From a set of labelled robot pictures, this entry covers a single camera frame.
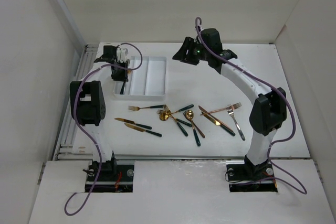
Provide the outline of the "gold spoon green handle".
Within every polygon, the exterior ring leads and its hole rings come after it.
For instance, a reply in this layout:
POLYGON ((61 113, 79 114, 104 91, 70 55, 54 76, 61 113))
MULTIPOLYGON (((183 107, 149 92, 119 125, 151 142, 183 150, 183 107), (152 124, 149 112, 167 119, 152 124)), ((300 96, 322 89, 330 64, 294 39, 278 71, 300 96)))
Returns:
POLYGON ((127 71, 127 79, 122 84, 122 87, 121 87, 121 90, 120 90, 120 95, 124 95, 124 93, 125 93, 125 86, 126 86, 126 83, 129 81, 129 76, 130 76, 131 73, 132 73, 132 70, 128 70, 127 71))
POLYGON ((195 137, 195 141, 196 141, 196 145, 198 147, 200 147, 201 146, 201 142, 199 140, 198 134, 196 132, 196 127, 195 127, 195 124, 193 122, 194 113, 193 113, 192 110, 187 110, 186 112, 184 112, 184 115, 191 122, 193 133, 194 133, 194 137, 195 137))

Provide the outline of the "silver fork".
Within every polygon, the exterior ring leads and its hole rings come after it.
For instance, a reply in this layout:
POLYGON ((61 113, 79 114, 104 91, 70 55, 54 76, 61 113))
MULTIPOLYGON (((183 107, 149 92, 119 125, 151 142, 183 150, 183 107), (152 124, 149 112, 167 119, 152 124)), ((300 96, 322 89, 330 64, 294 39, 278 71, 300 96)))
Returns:
POLYGON ((243 134, 242 129, 241 129, 241 127, 239 126, 239 124, 238 124, 238 122, 237 122, 237 120, 236 120, 236 118, 235 118, 234 107, 233 107, 232 105, 229 106, 229 107, 227 108, 227 112, 228 112, 228 115, 232 118, 232 120, 233 120, 233 122, 234 122, 234 124, 235 124, 235 126, 236 126, 236 129, 237 129, 237 131, 238 131, 238 134, 239 134, 240 138, 241 138, 243 141, 245 141, 245 140, 246 140, 245 135, 243 134))

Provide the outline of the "rose gold knife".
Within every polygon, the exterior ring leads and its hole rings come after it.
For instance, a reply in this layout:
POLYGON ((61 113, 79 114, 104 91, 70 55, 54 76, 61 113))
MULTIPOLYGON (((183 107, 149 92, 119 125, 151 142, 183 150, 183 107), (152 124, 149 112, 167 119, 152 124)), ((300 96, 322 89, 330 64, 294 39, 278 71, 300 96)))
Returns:
POLYGON ((227 126, 225 123, 223 123, 221 120, 219 120, 218 118, 214 117, 213 115, 211 115, 211 114, 206 114, 205 109, 204 109, 203 107, 201 107, 200 105, 199 105, 198 107, 199 107, 199 109, 201 110, 201 113, 204 112, 205 115, 209 115, 210 117, 212 117, 212 118, 216 119, 217 121, 219 121, 221 124, 227 126))

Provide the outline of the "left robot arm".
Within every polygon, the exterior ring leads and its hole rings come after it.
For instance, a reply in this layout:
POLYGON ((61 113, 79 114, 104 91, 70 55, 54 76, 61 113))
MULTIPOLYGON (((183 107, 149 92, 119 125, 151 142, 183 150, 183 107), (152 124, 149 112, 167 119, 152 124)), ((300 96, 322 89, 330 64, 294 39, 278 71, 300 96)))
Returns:
POLYGON ((99 174, 105 180, 117 176, 118 168, 110 161, 113 150, 105 134, 103 119, 107 108, 102 85, 105 81, 127 82, 128 50, 120 46, 103 46, 103 53, 95 59, 92 69, 83 78, 70 83, 71 116, 79 129, 91 140, 93 161, 103 163, 99 174))

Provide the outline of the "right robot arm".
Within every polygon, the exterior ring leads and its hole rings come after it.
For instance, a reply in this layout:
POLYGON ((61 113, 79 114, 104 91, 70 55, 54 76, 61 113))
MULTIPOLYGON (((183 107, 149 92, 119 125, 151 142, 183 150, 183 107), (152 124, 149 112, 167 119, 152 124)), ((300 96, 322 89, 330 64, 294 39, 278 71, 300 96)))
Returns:
POLYGON ((174 60, 197 65, 201 60, 230 80, 253 105, 249 122, 253 128, 250 148, 244 158, 243 172, 250 179, 259 176, 268 163, 267 149, 287 118, 286 93, 271 88, 255 77, 238 56, 223 49, 217 29, 197 27, 195 39, 186 37, 174 60))

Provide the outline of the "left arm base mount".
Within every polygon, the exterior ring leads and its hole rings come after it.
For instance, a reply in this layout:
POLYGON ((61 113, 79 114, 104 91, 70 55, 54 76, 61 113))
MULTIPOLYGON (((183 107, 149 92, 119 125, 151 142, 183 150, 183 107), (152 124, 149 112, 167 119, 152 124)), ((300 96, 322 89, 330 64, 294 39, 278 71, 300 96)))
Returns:
POLYGON ((108 161, 102 168, 93 193, 132 193, 134 163, 108 161))

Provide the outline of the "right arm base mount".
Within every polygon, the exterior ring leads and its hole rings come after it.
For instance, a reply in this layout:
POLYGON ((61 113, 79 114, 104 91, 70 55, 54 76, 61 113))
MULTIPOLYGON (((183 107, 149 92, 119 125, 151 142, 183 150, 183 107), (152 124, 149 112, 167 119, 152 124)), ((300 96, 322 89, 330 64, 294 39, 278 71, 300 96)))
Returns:
POLYGON ((271 164, 267 164, 253 175, 243 163, 229 163, 226 168, 225 177, 231 193, 278 192, 271 164))

